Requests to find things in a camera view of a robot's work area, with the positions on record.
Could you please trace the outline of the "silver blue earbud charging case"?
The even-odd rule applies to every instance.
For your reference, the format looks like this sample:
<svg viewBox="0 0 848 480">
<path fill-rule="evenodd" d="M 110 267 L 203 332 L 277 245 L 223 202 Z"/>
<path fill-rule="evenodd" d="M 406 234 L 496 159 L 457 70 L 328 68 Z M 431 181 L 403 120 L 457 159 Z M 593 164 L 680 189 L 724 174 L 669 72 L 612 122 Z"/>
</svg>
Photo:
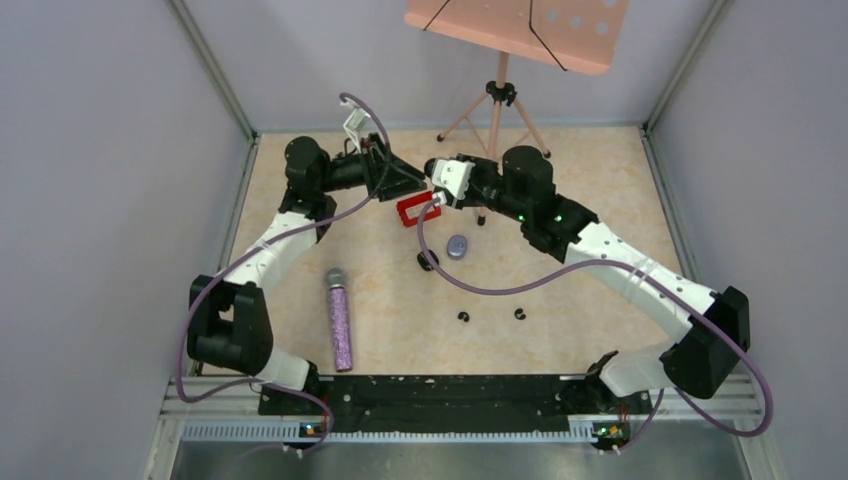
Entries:
<svg viewBox="0 0 848 480">
<path fill-rule="evenodd" d="M 452 260 L 463 259 L 468 252 L 468 240 L 464 235 L 452 235 L 446 245 L 446 254 Z"/>
</svg>

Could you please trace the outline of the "black glossy earbud case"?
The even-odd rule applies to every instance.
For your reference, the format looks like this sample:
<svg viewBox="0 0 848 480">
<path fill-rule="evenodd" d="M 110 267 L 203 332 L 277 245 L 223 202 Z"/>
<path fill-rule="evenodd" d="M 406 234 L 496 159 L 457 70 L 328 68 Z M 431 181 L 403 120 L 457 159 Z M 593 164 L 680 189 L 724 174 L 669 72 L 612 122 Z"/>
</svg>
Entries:
<svg viewBox="0 0 848 480">
<path fill-rule="evenodd" d="M 416 260 L 421 269 L 426 272 L 433 271 L 434 266 L 440 264 L 438 256 L 430 249 L 419 251 Z"/>
</svg>

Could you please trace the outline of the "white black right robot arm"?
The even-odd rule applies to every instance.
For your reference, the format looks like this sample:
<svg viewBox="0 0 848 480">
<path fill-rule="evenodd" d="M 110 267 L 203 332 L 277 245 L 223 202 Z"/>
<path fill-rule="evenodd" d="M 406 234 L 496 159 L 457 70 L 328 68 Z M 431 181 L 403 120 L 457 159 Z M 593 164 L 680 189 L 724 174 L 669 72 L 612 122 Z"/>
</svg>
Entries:
<svg viewBox="0 0 848 480">
<path fill-rule="evenodd" d="M 500 162 L 433 158 L 424 167 L 439 206 L 482 207 L 515 220 L 537 251 L 566 271 L 584 270 L 651 318 L 667 341 L 613 354 L 586 385 L 589 404 L 612 412 L 626 397 L 677 388 L 712 398 L 750 346 L 749 301 L 734 287 L 718 292 L 679 275 L 615 234 L 598 215 L 556 190 L 554 169 L 532 146 Z"/>
</svg>

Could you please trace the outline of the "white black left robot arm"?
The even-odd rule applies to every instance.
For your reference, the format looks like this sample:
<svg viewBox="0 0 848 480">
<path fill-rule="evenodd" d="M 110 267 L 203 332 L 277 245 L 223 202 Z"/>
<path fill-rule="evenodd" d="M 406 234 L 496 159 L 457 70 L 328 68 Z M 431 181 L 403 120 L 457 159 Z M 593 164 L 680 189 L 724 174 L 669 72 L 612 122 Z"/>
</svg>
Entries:
<svg viewBox="0 0 848 480">
<path fill-rule="evenodd" d="M 282 386 L 283 401 L 303 414 L 320 401 L 321 388 L 310 379 L 316 368 L 275 346 L 267 292 L 341 219 L 334 192 L 363 186 L 368 199 L 389 201 L 424 191 L 426 182 L 377 134 L 336 157 L 299 136 L 283 159 L 286 190 L 266 231 L 230 266 L 192 283 L 185 347 L 192 360 Z"/>
</svg>

